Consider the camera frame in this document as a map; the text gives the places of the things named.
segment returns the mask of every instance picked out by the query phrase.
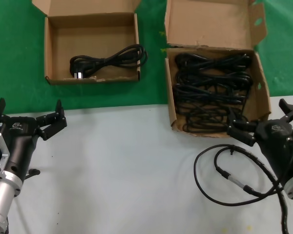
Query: white table surface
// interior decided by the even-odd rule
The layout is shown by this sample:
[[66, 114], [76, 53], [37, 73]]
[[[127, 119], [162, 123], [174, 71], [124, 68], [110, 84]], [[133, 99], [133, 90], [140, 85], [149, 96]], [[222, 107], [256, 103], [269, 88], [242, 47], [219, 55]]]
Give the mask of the white table surface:
[[[283, 116], [279, 99], [271, 98], [271, 118]], [[293, 104], [293, 97], [285, 99]], [[10, 234], [281, 233], [277, 195], [252, 205], [224, 207], [207, 200], [194, 181], [194, 159], [205, 148], [236, 144], [268, 164], [257, 145], [173, 132], [166, 105], [75, 110], [65, 115], [68, 127], [37, 144], [30, 168], [41, 174], [26, 180], [14, 199]], [[253, 198], [216, 172], [215, 152], [198, 162], [206, 192], [224, 202]], [[224, 153], [219, 165], [258, 191], [272, 186], [238, 153]], [[293, 234], [293, 201], [287, 198], [287, 204]]]

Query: silver metal cylinder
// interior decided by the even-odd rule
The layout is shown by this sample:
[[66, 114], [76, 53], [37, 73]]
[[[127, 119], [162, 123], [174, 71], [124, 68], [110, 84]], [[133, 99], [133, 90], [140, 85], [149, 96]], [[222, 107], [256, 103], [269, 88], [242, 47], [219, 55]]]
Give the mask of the silver metal cylinder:
[[0, 174], [0, 234], [5, 233], [7, 228], [7, 216], [13, 198], [20, 194], [22, 181], [16, 175], [3, 171]]

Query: bundled black cables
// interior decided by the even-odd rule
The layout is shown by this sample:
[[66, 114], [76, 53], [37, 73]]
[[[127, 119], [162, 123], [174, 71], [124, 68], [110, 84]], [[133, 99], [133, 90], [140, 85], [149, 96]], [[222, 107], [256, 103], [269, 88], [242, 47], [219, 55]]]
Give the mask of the bundled black cables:
[[133, 69], [143, 66], [147, 61], [147, 52], [140, 44], [126, 47], [108, 58], [93, 58], [86, 55], [72, 57], [69, 71], [75, 78], [88, 78], [105, 66]]
[[229, 106], [240, 118], [252, 86], [246, 72], [251, 64], [247, 54], [219, 59], [182, 53], [173, 87], [176, 113], [186, 117], [183, 130], [189, 133], [220, 133], [227, 130]]

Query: black cable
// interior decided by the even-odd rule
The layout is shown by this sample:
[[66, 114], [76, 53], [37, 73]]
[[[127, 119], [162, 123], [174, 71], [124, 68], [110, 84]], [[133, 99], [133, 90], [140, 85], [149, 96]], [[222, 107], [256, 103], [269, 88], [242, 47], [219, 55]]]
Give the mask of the black cable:
[[28, 175], [25, 177], [25, 179], [29, 179], [30, 177], [37, 176], [37, 175], [40, 175], [40, 170], [38, 170], [38, 169], [30, 169], [28, 171]]
[[147, 52], [140, 44], [126, 47], [108, 58], [93, 58], [86, 55], [72, 57], [69, 71], [74, 77], [76, 73], [82, 73], [82, 78], [88, 78], [105, 66], [116, 66], [133, 69], [143, 66], [147, 61]]
[[[251, 63], [248, 55], [209, 59], [182, 53], [175, 62], [179, 71], [173, 95], [176, 113], [186, 117], [185, 132], [225, 132], [229, 106], [238, 119], [247, 120], [243, 111], [253, 84], [246, 72]], [[219, 75], [210, 74], [210, 69], [219, 70]]]
[[[234, 151], [237, 151], [243, 155], [245, 155], [246, 157], [250, 158], [252, 161], [254, 161], [262, 170], [263, 172], [267, 175], [267, 177], [269, 178], [269, 180], [272, 182], [273, 186], [272, 188], [266, 192], [265, 194], [259, 193], [254, 191], [250, 186], [245, 185], [243, 190], [246, 191], [247, 193], [256, 196], [257, 198], [249, 200], [249, 201], [244, 201], [244, 202], [238, 202], [238, 203], [225, 203], [225, 202], [221, 202], [218, 201], [212, 197], [210, 197], [207, 193], [205, 193], [205, 191], [202, 189], [198, 179], [197, 179], [197, 173], [196, 173], [196, 165], [197, 165], [197, 161], [199, 159], [200, 156], [202, 156], [204, 153], [206, 153], [209, 150], [212, 150], [214, 148], [218, 148], [218, 147], [224, 147], [223, 149], [221, 149], [220, 151], [217, 152], [217, 154], [215, 155], [215, 159], [214, 159], [214, 165], [216, 167], [216, 170], [225, 178], [230, 179], [231, 175], [222, 170], [218, 165], [217, 165], [217, 159], [218, 156], [225, 150], [230, 150], [231, 153]], [[285, 198], [282, 194], [282, 188], [279, 186], [279, 183], [281, 180], [284, 179], [285, 175], [288, 173], [290, 167], [291, 167], [291, 163], [293, 161], [293, 158], [291, 158], [289, 160], [289, 163], [286, 167], [286, 170], [284, 171], [283, 175], [279, 178], [279, 179], [275, 179], [273, 174], [265, 167], [265, 165], [253, 154], [251, 154], [250, 152], [246, 151], [245, 149], [238, 147], [238, 146], [234, 146], [234, 145], [229, 145], [229, 144], [220, 144], [220, 145], [215, 145], [215, 146], [211, 146], [207, 149], [205, 149], [204, 151], [202, 151], [195, 159], [194, 161], [194, 179], [195, 179], [195, 183], [198, 186], [199, 190], [201, 191], [201, 193], [210, 201], [217, 203], [219, 205], [222, 206], [242, 206], [242, 205], [248, 205], [248, 204], [252, 204], [258, 201], [261, 201], [265, 198], [267, 198], [270, 195], [273, 194], [278, 194], [278, 198], [279, 198], [279, 202], [280, 202], [280, 206], [281, 206], [281, 213], [282, 213], [282, 218], [281, 218], [281, 226], [282, 226], [282, 233], [283, 234], [288, 234], [288, 227], [287, 227], [287, 217], [288, 217], [288, 208], [287, 208], [287, 204], [285, 201]]]

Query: open cardboard box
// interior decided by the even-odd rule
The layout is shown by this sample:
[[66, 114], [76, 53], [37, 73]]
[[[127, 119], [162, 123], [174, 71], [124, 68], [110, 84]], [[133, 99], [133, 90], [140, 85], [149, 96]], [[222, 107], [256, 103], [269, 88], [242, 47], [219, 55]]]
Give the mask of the open cardboard box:
[[[195, 53], [208, 58], [247, 53], [252, 57], [248, 72], [254, 81], [244, 115], [248, 120], [268, 119], [270, 95], [261, 61], [253, 47], [267, 35], [263, 4], [251, 0], [167, 0], [165, 18], [167, 42], [182, 48], [167, 49], [166, 77], [169, 118], [173, 130], [183, 132], [185, 117], [176, 114], [172, 86], [179, 53]], [[227, 137], [226, 133], [192, 134]]]
[[32, 0], [45, 18], [44, 72], [49, 84], [138, 81], [140, 68], [107, 66], [92, 77], [75, 79], [69, 61], [78, 55], [107, 58], [139, 44], [140, 0]]

